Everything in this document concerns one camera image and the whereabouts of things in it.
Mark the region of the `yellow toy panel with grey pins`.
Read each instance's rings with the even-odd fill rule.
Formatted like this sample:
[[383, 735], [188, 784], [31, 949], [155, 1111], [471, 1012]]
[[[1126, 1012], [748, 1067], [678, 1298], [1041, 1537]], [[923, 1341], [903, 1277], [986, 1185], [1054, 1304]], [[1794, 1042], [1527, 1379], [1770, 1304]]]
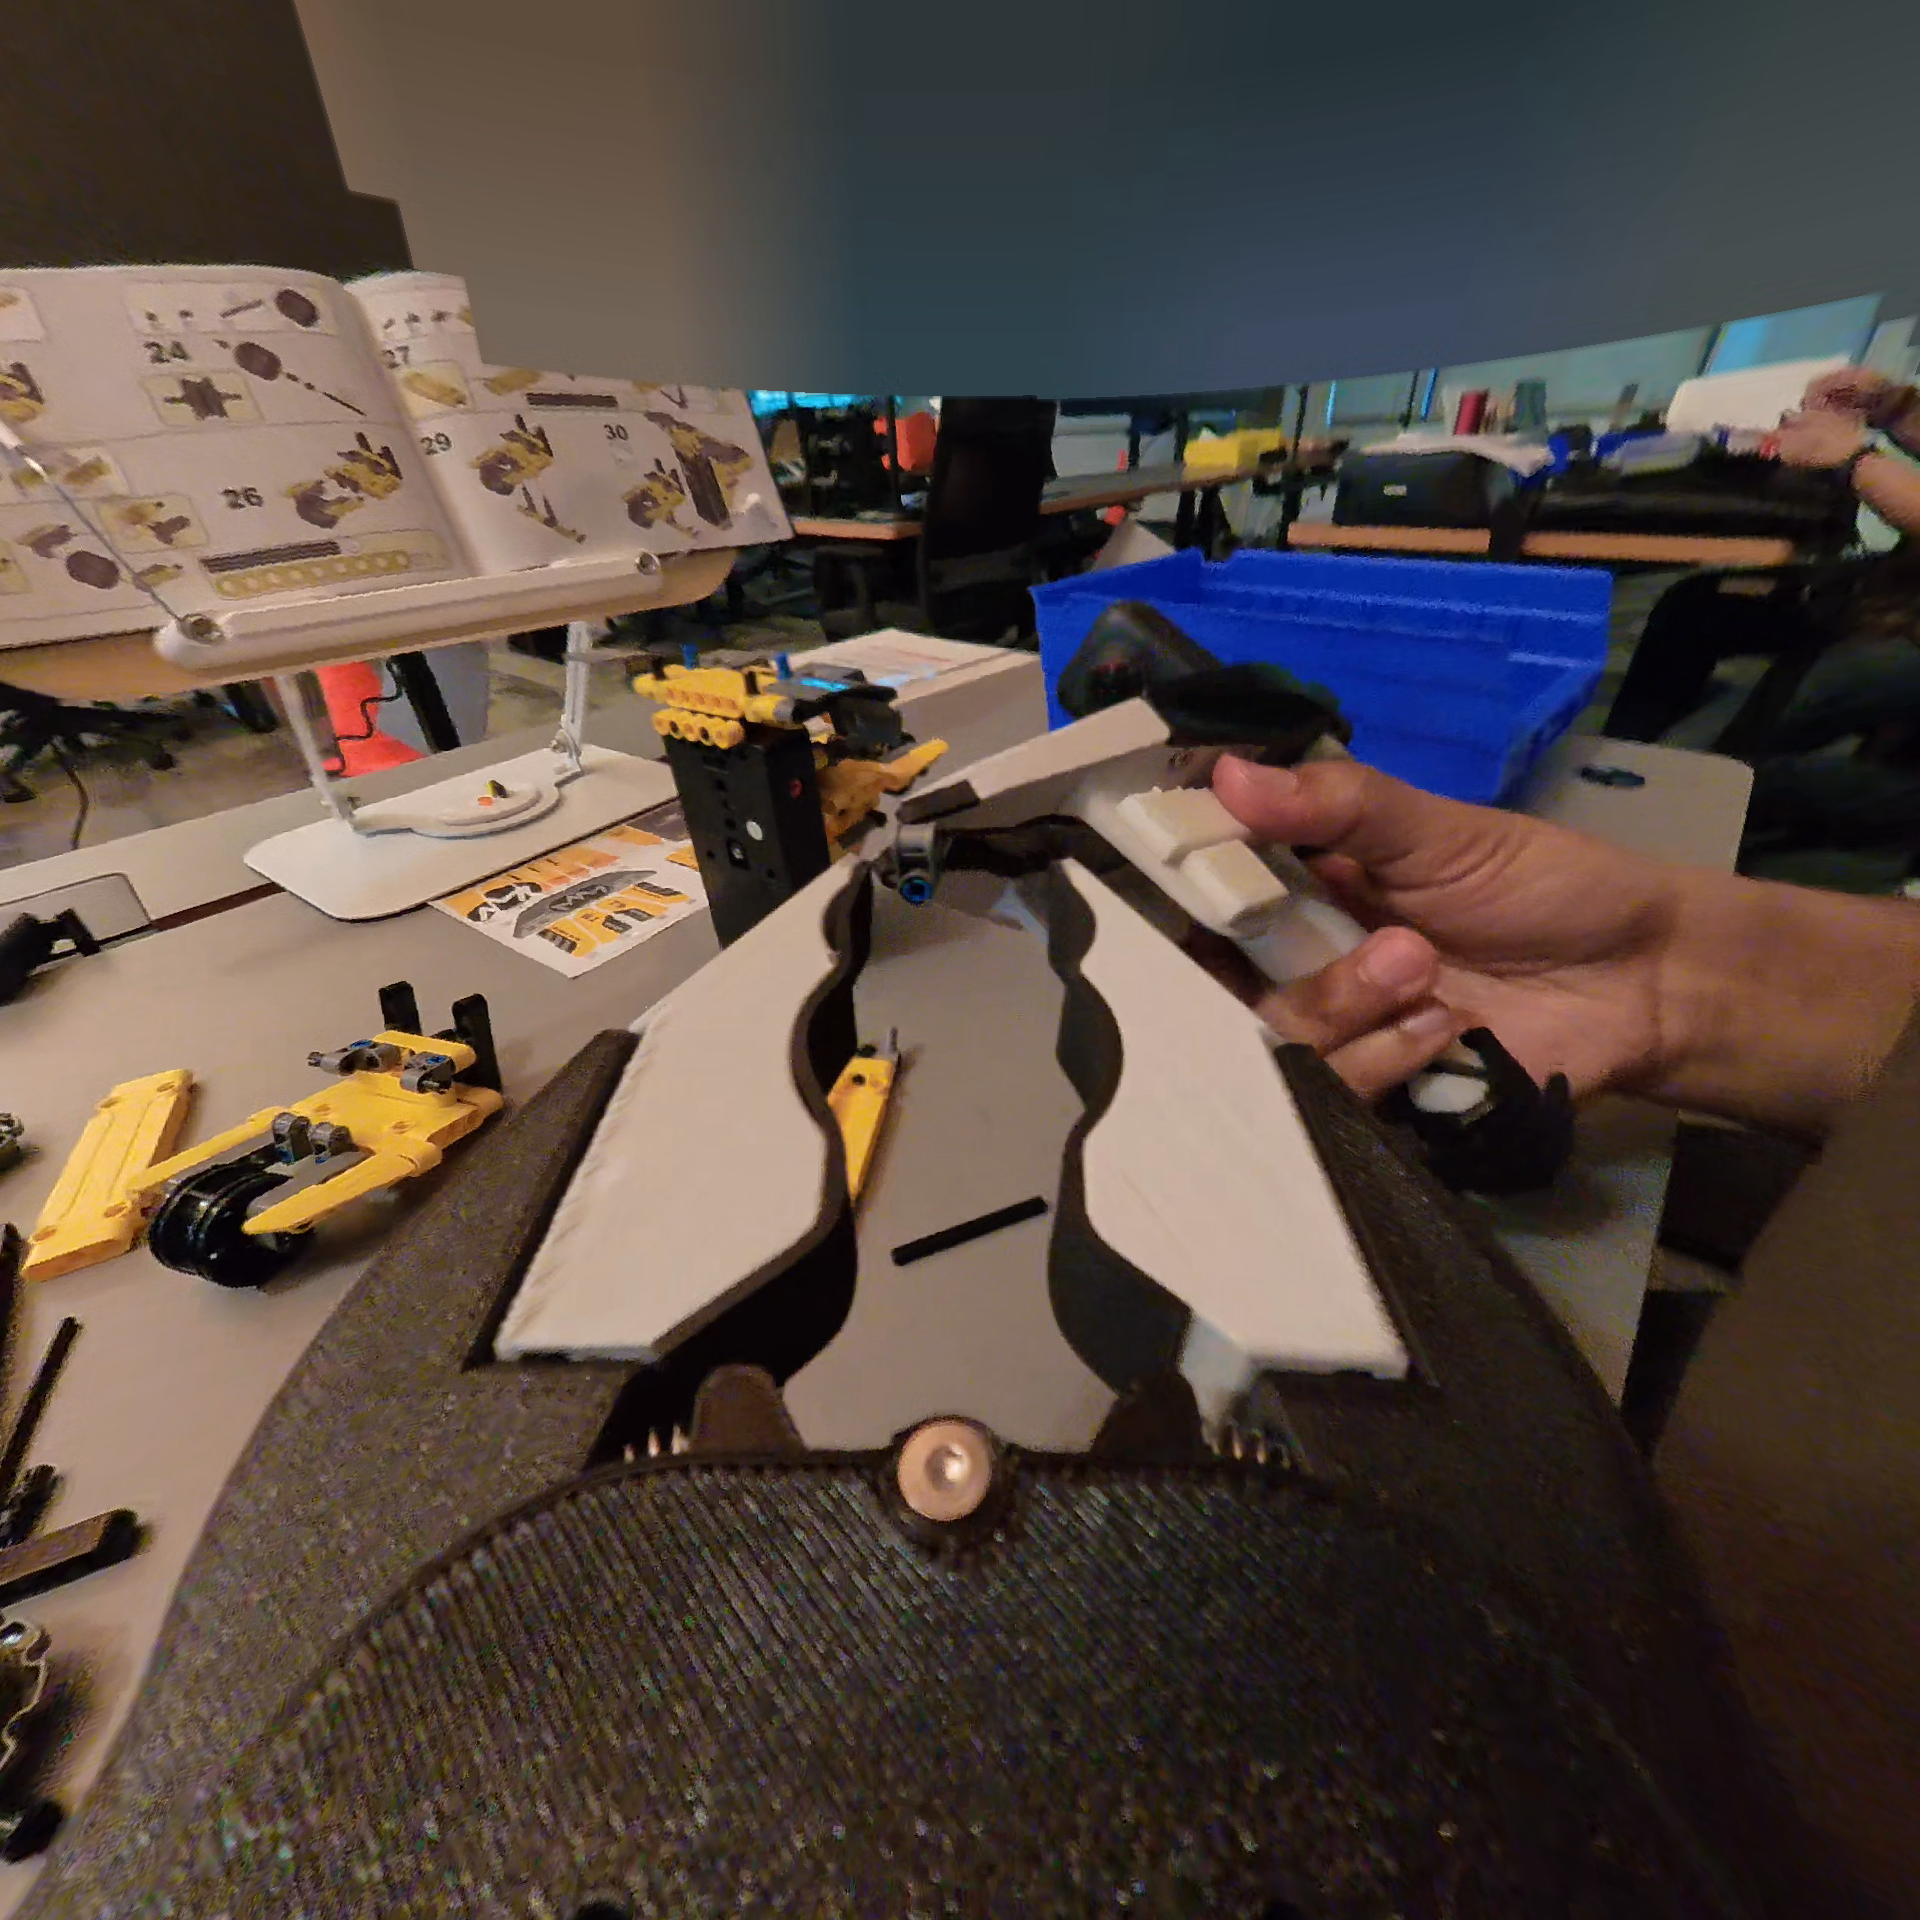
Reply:
[[859, 1042], [855, 1048], [828, 1093], [828, 1108], [846, 1155], [848, 1199], [855, 1208], [874, 1175], [894, 1103], [899, 1066], [899, 1032], [892, 1027], [886, 1041]]

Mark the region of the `yellow black toy assembly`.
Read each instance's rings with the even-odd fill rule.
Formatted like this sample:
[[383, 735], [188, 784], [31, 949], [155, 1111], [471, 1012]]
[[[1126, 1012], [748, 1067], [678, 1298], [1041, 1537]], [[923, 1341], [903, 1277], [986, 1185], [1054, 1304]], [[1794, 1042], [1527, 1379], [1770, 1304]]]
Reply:
[[256, 1111], [136, 1177], [154, 1260], [222, 1289], [264, 1289], [332, 1218], [425, 1177], [504, 1108], [490, 999], [416, 1032], [410, 980], [378, 997], [384, 1027], [310, 1055], [326, 1084]]

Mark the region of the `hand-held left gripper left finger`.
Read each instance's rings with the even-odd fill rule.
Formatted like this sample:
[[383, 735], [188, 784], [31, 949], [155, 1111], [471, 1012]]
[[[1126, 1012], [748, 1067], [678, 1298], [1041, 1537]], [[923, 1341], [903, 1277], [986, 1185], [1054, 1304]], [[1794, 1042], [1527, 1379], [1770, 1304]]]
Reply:
[[854, 1228], [825, 1095], [871, 932], [874, 865], [846, 857], [633, 1021], [497, 1361], [665, 1361]]

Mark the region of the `person's clothed body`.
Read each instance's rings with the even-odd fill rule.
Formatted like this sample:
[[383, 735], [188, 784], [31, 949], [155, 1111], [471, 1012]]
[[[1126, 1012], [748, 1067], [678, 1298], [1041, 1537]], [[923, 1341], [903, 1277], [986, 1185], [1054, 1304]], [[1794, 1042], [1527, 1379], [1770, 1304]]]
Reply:
[[1826, 1912], [1916, 1915], [1916, 1025], [1754, 1242], [1655, 1461]]

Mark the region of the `black toy axle rod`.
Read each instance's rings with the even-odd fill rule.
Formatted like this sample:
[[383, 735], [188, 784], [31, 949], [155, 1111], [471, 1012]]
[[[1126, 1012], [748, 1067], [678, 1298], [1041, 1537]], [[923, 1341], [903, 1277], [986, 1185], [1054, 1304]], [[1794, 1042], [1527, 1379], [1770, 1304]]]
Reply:
[[978, 1243], [983, 1239], [993, 1239], [1003, 1235], [1012, 1228], [1019, 1228], [1028, 1220], [1044, 1218], [1049, 1212], [1049, 1201], [1043, 1196], [1028, 1196], [1019, 1202], [996, 1208], [993, 1212], [970, 1217], [966, 1220], [952, 1224], [948, 1228], [940, 1228], [935, 1233], [926, 1233], [921, 1237], [908, 1239], [892, 1250], [892, 1261], [896, 1267], [920, 1265], [932, 1258], [942, 1258], [958, 1249]]

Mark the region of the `person's right forearm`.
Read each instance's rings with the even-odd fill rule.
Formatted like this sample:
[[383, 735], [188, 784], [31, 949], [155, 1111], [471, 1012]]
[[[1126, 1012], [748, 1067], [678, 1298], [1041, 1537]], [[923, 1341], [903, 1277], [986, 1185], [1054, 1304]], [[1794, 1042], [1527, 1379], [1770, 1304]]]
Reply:
[[1657, 1098], [1818, 1140], [1913, 1021], [1919, 903], [1683, 880], [1662, 960]]

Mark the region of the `blue plastic bin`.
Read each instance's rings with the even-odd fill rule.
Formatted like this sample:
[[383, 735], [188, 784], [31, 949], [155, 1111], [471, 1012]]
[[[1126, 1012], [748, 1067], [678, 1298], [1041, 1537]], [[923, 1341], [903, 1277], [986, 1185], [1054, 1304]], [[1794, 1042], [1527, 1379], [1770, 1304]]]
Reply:
[[1092, 619], [1140, 602], [1225, 666], [1273, 663], [1331, 693], [1351, 753], [1435, 796], [1523, 801], [1587, 712], [1611, 635], [1611, 579], [1596, 568], [1386, 561], [1241, 549], [1176, 551], [1039, 586], [1049, 722]]

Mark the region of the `person's right hand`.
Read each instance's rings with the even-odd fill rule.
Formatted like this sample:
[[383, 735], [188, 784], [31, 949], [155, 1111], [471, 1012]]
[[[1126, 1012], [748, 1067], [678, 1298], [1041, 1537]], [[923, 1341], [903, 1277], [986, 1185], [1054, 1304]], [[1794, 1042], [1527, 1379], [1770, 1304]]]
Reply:
[[1575, 1098], [1662, 1093], [1675, 873], [1351, 760], [1225, 757], [1212, 789], [1258, 841], [1304, 852], [1363, 927], [1353, 952], [1283, 987], [1230, 947], [1209, 959], [1276, 1037], [1311, 1048], [1353, 1093], [1383, 1098], [1481, 1027]]

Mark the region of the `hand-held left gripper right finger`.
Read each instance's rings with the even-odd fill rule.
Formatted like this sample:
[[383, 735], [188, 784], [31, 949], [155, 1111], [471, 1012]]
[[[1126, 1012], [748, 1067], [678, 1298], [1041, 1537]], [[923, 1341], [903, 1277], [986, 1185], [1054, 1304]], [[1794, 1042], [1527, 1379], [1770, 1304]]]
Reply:
[[1116, 1397], [1178, 1379], [1204, 1424], [1267, 1377], [1403, 1386], [1410, 1354], [1258, 1018], [1108, 883], [1044, 880], [1063, 987], [1048, 1298]]

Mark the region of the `plain yellow toy panel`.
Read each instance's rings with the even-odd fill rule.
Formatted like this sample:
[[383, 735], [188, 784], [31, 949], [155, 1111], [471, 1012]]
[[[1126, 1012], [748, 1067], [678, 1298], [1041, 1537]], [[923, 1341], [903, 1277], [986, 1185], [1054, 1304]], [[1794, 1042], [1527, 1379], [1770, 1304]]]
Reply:
[[144, 1224], [137, 1193], [175, 1155], [192, 1093], [192, 1071], [177, 1067], [129, 1080], [98, 1100], [25, 1239], [24, 1281], [81, 1274], [136, 1247]]

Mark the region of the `yellow sticker sheet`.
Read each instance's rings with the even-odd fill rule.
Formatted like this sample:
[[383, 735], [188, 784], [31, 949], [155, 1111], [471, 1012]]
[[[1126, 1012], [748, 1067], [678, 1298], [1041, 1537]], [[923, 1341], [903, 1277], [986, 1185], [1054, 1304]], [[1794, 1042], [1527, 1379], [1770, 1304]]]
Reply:
[[567, 979], [707, 914], [678, 807], [656, 807], [431, 903], [492, 947]]

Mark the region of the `black office chair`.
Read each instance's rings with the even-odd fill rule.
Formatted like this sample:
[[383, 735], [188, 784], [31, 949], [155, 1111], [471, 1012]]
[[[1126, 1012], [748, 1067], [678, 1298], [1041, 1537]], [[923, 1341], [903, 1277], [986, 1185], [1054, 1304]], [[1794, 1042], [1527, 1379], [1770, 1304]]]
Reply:
[[1000, 640], [1032, 624], [1056, 401], [946, 396], [921, 514], [918, 594], [926, 633]]

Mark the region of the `pile of toy building parts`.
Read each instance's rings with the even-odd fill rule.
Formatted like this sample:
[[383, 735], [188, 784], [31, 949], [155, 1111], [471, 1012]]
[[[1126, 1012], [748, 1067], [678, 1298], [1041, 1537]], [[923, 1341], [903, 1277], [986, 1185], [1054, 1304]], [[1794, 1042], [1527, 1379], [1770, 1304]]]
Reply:
[[24, 1615], [24, 1603], [113, 1568], [140, 1547], [143, 1524], [127, 1509], [49, 1527], [59, 1488], [52, 1464], [35, 1449], [43, 1412], [79, 1347], [83, 1323], [58, 1321], [3, 1448], [3, 1858], [25, 1864], [46, 1852], [64, 1824], [62, 1804], [42, 1787], [42, 1722], [52, 1687], [52, 1639]]

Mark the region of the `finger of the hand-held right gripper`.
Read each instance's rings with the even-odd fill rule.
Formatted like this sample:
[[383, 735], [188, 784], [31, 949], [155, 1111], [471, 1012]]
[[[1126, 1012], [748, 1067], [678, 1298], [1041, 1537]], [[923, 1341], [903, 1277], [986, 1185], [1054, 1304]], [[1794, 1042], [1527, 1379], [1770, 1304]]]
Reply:
[[900, 826], [1028, 826], [1074, 815], [1084, 789], [1119, 780], [1134, 793], [1156, 777], [1185, 780], [1190, 749], [1169, 721], [1132, 699], [1016, 748], [900, 799]]

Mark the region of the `toy instruction booklet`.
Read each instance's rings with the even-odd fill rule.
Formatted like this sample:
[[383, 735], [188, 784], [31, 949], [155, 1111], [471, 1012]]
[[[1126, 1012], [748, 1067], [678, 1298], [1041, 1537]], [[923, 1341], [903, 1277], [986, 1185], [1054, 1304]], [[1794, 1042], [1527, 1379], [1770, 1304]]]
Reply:
[[492, 363], [464, 282], [6, 271], [7, 649], [776, 544], [743, 391]]

